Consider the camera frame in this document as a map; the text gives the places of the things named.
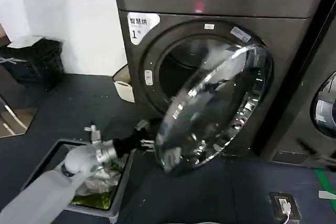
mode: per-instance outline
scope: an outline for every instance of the label sticker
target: label sticker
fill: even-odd
[[[131,42],[138,45],[142,38],[160,23],[160,16],[156,13],[128,13],[127,21]]]
[[[145,83],[147,86],[153,86],[153,72],[152,70],[145,70]]]
[[[248,42],[251,39],[251,36],[249,36],[246,32],[240,30],[238,27],[232,28],[230,33],[244,42]]]
[[[215,24],[204,24],[205,30],[213,30],[215,29]]]

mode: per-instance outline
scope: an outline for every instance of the washing machine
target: washing machine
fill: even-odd
[[[317,156],[330,157],[336,151],[335,14],[336,0],[322,0],[302,44],[302,50],[309,51],[308,57],[301,66],[295,64],[290,70],[300,74],[287,78],[280,90],[282,103],[276,102],[270,110],[273,115],[280,115],[280,120],[267,116],[264,127],[271,129],[270,134],[258,134],[265,139],[259,150],[254,149],[269,161],[325,167],[325,161]]]
[[[220,46],[263,44],[273,82],[230,147],[248,151],[320,0],[117,0],[135,103],[161,118],[172,99]]]

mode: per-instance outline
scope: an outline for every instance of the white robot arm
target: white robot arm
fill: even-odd
[[[145,130],[135,130],[125,145],[118,140],[101,142],[94,125],[86,130],[91,131],[92,144],[72,149],[54,170],[38,177],[0,212],[0,223],[51,223],[70,204],[86,179],[118,155],[141,146],[145,137]]]

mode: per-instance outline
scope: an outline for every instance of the gray basket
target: gray basket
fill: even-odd
[[[24,190],[28,185],[30,185],[36,178],[38,178],[43,172],[48,170],[48,165],[53,166],[60,161],[55,161],[54,164],[51,164],[53,162],[52,158],[56,154],[56,152],[59,150],[59,148],[64,145],[73,145],[73,146],[79,146],[79,145],[85,145],[88,144],[87,142],[83,141],[76,141],[76,140],[68,140],[68,139],[59,139],[56,144],[50,149],[50,151],[47,153],[47,155],[43,158],[41,163],[35,168],[32,175],[29,177],[25,185],[22,187],[22,190]],[[123,169],[123,172],[121,174],[121,178],[118,183],[117,191],[113,195],[113,201],[111,203],[111,206],[108,210],[101,210],[96,208],[90,208],[85,206],[78,206],[78,205],[72,205],[70,204],[65,210],[67,211],[74,211],[74,212],[81,212],[83,214],[88,215],[95,215],[100,217],[106,217],[110,219],[111,223],[116,223],[119,215],[119,209],[122,203],[123,194],[128,182],[128,178],[130,175],[130,169],[133,161],[134,151],[128,156],[125,167]]]

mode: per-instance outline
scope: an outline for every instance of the dark floor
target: dark floor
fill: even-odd
[[[68,76],[40,106],[26,135],[0,139],[0,209],[19,193],[59,138],[88,139],[83,128],[91,121],[106,138],[114,138],[130,134],[139,117],[134,104],[118,97],[111,78]],[[336,175],[328,176],[336,188]],[[188,175],[170,177],[153,156],[137,152],[118,223],[278,224],[281,220],[274,216],[271,191],[294,196],[300,223],[335,223],[336,213],[328,200],[318,198],[319,190],[322,186],[312,169],[218,157]],[[53,223],[109,221],[64,211]]]

